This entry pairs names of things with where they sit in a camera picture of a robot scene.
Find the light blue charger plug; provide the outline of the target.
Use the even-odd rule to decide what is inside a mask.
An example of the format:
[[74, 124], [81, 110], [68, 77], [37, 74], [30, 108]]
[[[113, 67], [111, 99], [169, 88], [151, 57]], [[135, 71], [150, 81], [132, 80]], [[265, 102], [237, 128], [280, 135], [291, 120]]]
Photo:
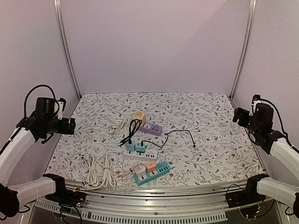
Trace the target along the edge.
[[135, 142], [126, 142], [125, 147], [129, 154], [132, 153], [135, 151]]

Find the beige cube socket adapter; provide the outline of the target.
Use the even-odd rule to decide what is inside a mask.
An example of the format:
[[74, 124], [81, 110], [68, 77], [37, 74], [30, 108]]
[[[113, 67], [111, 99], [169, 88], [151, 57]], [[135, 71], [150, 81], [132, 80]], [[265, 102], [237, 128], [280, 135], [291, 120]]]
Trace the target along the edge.
[[145, 123], [145, 120], [146, 120], [146, 115], [144, 112], [135, 112], [133, 117], [132, 117], [132, 120], [141, 120], [142, 121], [142, 124]]

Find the teal charger plug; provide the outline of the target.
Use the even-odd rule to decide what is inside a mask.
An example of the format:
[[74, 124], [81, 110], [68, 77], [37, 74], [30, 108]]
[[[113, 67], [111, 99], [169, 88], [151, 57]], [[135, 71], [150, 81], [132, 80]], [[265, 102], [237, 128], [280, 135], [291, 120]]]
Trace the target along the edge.
[[145, 143], [136, 143], [135, 144], [135, 151], [138, 153], [145, 153], [146, 145]]

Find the purple power strip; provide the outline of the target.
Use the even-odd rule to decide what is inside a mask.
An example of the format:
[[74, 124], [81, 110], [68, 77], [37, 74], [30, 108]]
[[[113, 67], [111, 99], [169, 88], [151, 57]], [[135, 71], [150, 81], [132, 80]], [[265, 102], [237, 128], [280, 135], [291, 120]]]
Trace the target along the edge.
[[140, 127], [138, 130], [143, 133], [148, 133], [154, 136], [160, 136], [162, 134], [163, 128], [159, 125], [145, 123], [145, 125], [143, 127]]

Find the white charger adapter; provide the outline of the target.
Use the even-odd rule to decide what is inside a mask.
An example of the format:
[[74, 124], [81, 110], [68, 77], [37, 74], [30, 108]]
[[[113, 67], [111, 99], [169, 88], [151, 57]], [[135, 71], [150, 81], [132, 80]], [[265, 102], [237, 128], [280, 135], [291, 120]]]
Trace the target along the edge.
[[135, 170], [135, 174], [138, 179], [144, 179], [146, 177], [146, 168], [144, 166], [140, 166]]

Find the white power strip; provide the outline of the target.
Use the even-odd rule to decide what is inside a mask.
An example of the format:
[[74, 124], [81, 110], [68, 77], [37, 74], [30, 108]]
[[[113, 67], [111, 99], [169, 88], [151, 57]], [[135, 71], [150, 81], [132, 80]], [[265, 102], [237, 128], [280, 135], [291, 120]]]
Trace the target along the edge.
[[137, 151], [123, 151], [123, 156], [126, 158], [134, 159], [137, 161], [157, 161], [157, 151], [156, 150], [146, 150], [144, 153], [140, 153]]

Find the teal power strip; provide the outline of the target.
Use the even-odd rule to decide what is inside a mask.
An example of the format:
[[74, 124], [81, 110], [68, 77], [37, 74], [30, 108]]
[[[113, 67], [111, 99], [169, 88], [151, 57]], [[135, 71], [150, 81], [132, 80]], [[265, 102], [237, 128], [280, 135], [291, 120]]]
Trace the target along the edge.
[[168, 162], [164, 161], [161, 163], [157, 163], [157, 170], [154, 173], [148, 173], [146, 171], [146, 177], [144, 179], [138, 179], [136, 174], [134, 174], [135, 182], [138, 186], [149, 183], [157, 178], [160, 178], [170, 172], [170, 166]]

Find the pink charger plug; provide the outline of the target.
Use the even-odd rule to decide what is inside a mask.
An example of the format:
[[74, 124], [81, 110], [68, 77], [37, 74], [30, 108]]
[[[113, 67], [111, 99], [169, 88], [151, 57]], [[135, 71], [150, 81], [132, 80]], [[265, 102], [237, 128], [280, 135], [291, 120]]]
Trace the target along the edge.
[[154, 173], [157, 170], [157, 163], [155, 161], [151, 161], [147, 163], [145, 167], [148, 173]]

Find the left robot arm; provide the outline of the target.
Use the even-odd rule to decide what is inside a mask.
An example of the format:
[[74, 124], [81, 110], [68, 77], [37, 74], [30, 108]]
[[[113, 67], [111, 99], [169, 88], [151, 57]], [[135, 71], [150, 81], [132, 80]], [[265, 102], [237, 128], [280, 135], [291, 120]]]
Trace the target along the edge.
[[43, 196], [56, 198], [60, 203], [69, 199], [69, 190], [63, 177], [44, 174], [26, 183], [9, 186], [10, 176], [28, 149], [38, 141], [47, 143], [54, 134], [73, 135], [75, 120], [64, 118], [65, 99], [37, 98], [36, 108], [30, 116], [23, 111], [23, 118], [0, 150], [0, 212], [14, 217], [20, 208]]

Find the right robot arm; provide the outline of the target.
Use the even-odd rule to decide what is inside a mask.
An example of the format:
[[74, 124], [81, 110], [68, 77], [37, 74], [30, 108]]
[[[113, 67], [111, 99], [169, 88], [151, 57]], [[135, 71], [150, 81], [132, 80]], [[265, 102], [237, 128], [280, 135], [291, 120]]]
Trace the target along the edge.
[[[287, 134], [273, 130], [273, 107], [255, 100], [251, 110], [240, 107], [234, 111], [233, 122], [248, 130], [254, 137], [254, 144], [273, 156], [299, 177], [299, 151], [290, 144]], [[293, 210], [290, 215], [299, 216], [299, 188], [277, 181], [266, 174], [255, 175], [247, 180], [242, 200], [252, 203], [260, 196], [268, 196]]]

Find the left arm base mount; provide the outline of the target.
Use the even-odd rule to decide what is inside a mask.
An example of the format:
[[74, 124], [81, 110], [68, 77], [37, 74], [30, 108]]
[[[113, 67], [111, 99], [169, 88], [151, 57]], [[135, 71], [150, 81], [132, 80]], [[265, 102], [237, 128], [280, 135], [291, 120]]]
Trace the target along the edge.
[[86, 205], [86, 193], [81, 192], [80, 188], [66, 189], [65, 192], [56, 192], [46, 195], [45, 198], [57, 202], [63, 206], [82, 208]]

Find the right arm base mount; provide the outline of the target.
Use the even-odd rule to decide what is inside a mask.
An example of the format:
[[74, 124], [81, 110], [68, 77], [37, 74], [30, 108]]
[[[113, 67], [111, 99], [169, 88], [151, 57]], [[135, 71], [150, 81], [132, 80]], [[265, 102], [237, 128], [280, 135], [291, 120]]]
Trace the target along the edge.
[[258, 193], [252, 193], [237, 184], [228, 187], [225, 193], [225, 199], [229, 208], [240, 209], [240, 214], [247, 220], [256, 219], [261, 211], [266, 196]]

